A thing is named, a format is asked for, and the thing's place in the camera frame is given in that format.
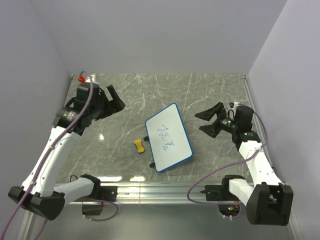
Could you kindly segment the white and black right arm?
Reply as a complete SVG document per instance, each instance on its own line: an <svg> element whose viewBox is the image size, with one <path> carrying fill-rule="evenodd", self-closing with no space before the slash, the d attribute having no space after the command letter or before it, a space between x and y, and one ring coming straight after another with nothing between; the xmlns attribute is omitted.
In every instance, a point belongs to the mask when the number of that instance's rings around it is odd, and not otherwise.
<svg viewBox="0 0 320 240"><path fill-rule="evenodd" d="M232 200L236 196L245 205L247 219L252 225L286 226L294 192L277 177L263 151L265 143L252 130L253 109L241 105L234 118L229 117L224 107L215 109L213 114L216 120L210 136L215 138L221 131L231 134L253 180L253 186L250 186L245 179L229 179L220 188L222 197Z"/></svg>

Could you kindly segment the aluminium rail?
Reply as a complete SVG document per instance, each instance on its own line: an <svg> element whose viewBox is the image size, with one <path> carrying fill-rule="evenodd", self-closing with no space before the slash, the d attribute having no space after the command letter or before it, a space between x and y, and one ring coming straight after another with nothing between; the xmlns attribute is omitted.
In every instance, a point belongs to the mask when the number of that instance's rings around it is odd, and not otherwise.
<svg viewBox="0 0 320 240"><path fill-rule="evenodd" d="M240 77L241 77L241 80L243 81L243 85L244 85L244 88L245 88L246 95L248 97L249 105L250 105L251 108L253 108L254 111L256 111L256 108L255 108L254 102L253 102L253 98L252 98L252 95L250 93L250 89L249 89L249 85L248 85L248 79L249 78L248 78L248 76L246 74L243 74ZM269 138L268 138L267 134L265 133L264 123L259 119L259 117L260 116L256 116L254 114L253 119L254 119L256 130L257 130L257 132L259 134L260 139L263 142L265 142L265 141L268 141ZM266 155L266 158L267 158L269 164L271 165L272 170L275 172L275 168L274 168L274 165L272 163L272 160L271 160L271 157L270 157L270 154L269 154L269 151L268 151L268 147L265 146L263 148L263 150L264 150L264 153ZM290 227L291 236L292 236L292 238L294 240L304 240L305 239L304 236L303 236L303 233L302 233L302 229L301 229L298 217L297 217L295 211L293 210L293 208L291 209L291 212L290 212L288 226Z"/></svg>
<svg viewBox="0 0 320 240"><path fill-rule="evenodd" d="M99 216L86 219L82 206L99 208L96 200L81 198L66 205L52 221L25 211L19 240L190 240L218 239L225 233L239 239L247 226L245 207L237 216L223 215L206 201L203 186L189 191L188 182L104 182L115 188L114 204L102 206Z"/></svg>

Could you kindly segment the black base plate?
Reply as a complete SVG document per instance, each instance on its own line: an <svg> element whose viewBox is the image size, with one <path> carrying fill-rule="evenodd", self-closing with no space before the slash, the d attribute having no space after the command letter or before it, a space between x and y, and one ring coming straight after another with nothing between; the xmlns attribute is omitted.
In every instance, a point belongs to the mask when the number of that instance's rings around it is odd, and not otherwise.
<svg viewBox="0 0 320 240"><path fill-rule="evenodd" d="M95 196L84 196L75 200L76 202L84 202L87 200L96 201L104 200L109 202L115 202L117 199L118 187L115 185L101 186L99 192Z"/></svg>
<svg viewBox="0 0 320 240"><path fill-rule="evenodd" d="M201 194L205 194L207 202L226 202L226 201L238 201L239 199L231 194L229 190L222 185L205 185L204 189L200 191Z"/></svg>

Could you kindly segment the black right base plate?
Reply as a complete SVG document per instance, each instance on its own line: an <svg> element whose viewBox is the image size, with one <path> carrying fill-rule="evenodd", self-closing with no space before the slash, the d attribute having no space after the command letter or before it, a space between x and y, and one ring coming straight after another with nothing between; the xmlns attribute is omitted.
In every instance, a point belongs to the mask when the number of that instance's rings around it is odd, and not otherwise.
<svg viewBox="0 0 320 240"><path fill-rule="evenodd" d="M205 194L207 202L226 202L226 201L238 201L239 199L231 194L229 190L222 185L205 185L204 189L200 191L201 194Z"/></svg>

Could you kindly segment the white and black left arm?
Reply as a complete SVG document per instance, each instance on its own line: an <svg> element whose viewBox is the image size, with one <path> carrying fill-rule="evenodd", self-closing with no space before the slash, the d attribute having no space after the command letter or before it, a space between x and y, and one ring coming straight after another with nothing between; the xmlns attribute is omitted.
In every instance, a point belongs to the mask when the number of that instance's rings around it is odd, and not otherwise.
<svg viewBox="0 0 320 240"><path fill-rule="evenodd" d="M82 83L77 87L76 96L57 112L37 164L21 186L13 186L8 192L8 197L21 208L52 221L65 205L81 198L115 203L118 188L102 186L99 178L89 174L56 186L62 166L92 121L104 119L125 108L114 87L109 85L107 90L112 100L108 100L97 83Z"/></svg>

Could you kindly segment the yellow bone shaped eraser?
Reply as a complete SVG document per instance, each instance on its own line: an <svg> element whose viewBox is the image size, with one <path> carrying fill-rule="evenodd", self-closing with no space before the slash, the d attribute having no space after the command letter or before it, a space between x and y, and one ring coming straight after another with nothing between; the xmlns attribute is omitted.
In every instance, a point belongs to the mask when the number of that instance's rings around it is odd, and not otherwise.
<svg viewBox="0 0 320 240"><path fill-rule="evenodd" d="M134 141L134 145L136 146L137 152L139 154L144 153L145 152L145 148L143 146L142 140L141 139L136 139Z"/></svg>

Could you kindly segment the aluminium front rail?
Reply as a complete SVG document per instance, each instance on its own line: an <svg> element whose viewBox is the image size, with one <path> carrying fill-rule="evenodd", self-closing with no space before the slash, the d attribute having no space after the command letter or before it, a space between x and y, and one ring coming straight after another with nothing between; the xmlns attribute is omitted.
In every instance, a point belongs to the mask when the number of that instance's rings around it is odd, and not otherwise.
<svg viewBox="0 0 320 240"><path fill-rule="evenodd" d="M188 182L104 182L115 188L114 204L102 206L99 216L86 219L82 206L99 208L96 200L81 198L66 205L52 221L25 211L19 240L190 240L218 239L225 233L239 239L247 226L245 207L237 216L223 215L206 201L203 186L189 191Z"/></svg>

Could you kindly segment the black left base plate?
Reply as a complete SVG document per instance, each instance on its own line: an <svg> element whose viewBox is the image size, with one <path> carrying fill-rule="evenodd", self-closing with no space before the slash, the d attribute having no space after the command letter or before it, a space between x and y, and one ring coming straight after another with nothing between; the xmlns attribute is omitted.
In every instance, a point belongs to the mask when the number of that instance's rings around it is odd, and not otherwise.
<svg viewBox="0 0 320 240"><path fill-rule="evenodd" d="M87 200L96 201L104 200L109 202L115 202L117 199L118 187L115 185L101 186L99 192L95 196L84 196L75 200L76 202L84 202Z"/></svg>

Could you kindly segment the aluminium right side rail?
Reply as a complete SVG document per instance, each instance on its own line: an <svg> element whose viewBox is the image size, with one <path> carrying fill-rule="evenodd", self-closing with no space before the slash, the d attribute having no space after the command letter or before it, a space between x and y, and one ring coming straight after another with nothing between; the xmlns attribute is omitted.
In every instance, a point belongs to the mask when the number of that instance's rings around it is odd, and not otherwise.
<svg viewBox="0 0 320 240"><path fill-rule="evenodd" d="M243 74L240 77L241 77L241 80L243 81L243 85L244 85L244 88L245 88L246 95L248 97L249 105L250 105L251 108L253 108L254 111L256 111L256 108L255 108L254 102L253 102L253 98L252 98L252 95L250 93L250 89L249 89L249 85L248 85L248 79L249 78L248 78L248 76L246 74ZM259 117L260 116L256 116L254 114L253 119L254 119L256 130L257 130L257 132L259 134L260 139L263 142L265 142L265 141L268 141L269 138L268 138L267 134L265 133L264 123L259 119ZM268 151L268 147L265 146L263 148L263 150L264 150L264 153L266 155L266 158L267 158L269 164L271 165L272 170L275 172L275 168L274 168L274 165L272 163L272 160L271 160L271 157L270 157L270 154L269 154L269 151ZM302 233L302 229L301 229L298 217L297 217L295 211L293 210L293 208L291 209L291 212L290 212L288 226L290 227L291 236L292 236L292 238L294 240L304 240L305 239L304 236L303 236L303 233Z"/></svg>

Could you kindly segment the blue framed whiteboard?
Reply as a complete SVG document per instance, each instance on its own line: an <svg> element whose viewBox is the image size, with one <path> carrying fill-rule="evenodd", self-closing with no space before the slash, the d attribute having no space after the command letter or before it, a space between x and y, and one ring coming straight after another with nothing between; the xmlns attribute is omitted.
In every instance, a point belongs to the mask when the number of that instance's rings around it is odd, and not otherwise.
<svg viewBox="0 0 320 240"><path fill-rule="evenodd" d="M145 121L155 171L165 172L189 159L194 150L174 102Z"/></svg>

